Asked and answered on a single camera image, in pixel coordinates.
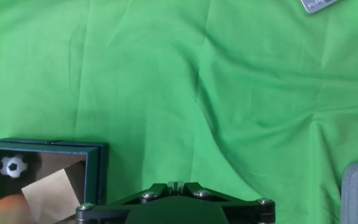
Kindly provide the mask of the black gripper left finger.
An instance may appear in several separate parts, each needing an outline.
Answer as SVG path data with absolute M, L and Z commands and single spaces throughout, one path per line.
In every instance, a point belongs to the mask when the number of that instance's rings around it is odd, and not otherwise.
M 76 208 L 77 224 L 125 223 L 130 213 L 146 206 L 155 200 L 173 196 L 175 182 L 167 184 L 152 184 L 146 190 L 137 192 L 109 205 L 84 203 Z

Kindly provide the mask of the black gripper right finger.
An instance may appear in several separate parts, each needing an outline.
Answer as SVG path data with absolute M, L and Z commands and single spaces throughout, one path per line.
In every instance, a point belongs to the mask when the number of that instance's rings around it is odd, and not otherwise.
M 176 182 L 176 195 L 212 202 L 221 208 L 230 223 L 275 223 L 275 202 L 269 198 L 245 201 L 202 187 L 198 182 Z

